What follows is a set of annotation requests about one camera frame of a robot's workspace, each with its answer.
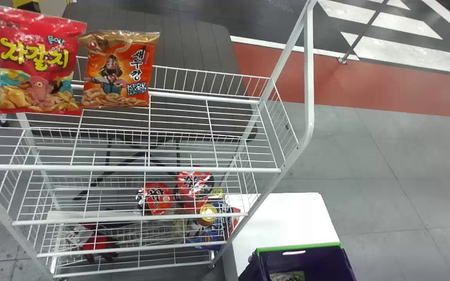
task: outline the gray floor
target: gray floor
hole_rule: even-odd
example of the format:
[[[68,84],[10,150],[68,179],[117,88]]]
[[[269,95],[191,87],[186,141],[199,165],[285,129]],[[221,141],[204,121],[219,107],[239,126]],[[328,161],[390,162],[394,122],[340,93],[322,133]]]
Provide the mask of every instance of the gray floor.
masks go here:
[[[301,130],[302,105],[286,107]],[[318,105],[314,137],[275,192],[322,194],[359,281],[450,281],[450,117]],[[26,258],[0,225],[0,281],[41,280]]]

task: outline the chip bag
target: chip bag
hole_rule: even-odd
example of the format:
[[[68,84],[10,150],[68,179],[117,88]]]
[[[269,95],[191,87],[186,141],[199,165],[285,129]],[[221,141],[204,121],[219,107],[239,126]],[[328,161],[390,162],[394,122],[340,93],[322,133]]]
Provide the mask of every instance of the chip bag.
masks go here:
[[[81,114],[72,95],[86,23],[0,6],[0,113]]]
[[[148,107],[159,32],[99,30],[77,37],[88,49],[81,107]]]

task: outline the red floor stripe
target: red floor stripe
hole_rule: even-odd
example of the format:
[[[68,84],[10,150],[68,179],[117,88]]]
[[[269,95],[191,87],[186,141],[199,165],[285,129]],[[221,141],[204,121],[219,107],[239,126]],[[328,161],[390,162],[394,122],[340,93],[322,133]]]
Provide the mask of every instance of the red floor stripe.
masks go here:
[[[233,43],[241,73],[270,76],[282,50]],[[277,80],[283,101],[303,103],[303,54],[292,52]],[[450,75],[314,56],[318,105],[450,116]]]

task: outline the caster wheel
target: caster wheel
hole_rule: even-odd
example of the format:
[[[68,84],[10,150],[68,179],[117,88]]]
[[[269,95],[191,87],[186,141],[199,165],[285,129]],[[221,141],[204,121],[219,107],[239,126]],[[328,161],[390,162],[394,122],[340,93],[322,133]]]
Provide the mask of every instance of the caster wheel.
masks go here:
[[[9,126],[9,123],[8,123],[8,121],[4,121],[3,122],[3,121],[0,120],[0,126],[6,128],[6,127]]]

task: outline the white table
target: white table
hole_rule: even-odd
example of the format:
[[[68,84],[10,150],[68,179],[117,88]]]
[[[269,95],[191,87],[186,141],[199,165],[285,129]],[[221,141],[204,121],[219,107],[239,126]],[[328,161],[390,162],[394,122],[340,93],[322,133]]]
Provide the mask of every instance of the white table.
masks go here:
[[[223,254],[227,281],[237,281],[256,248],[339,242],[322,196],[272,193]]]

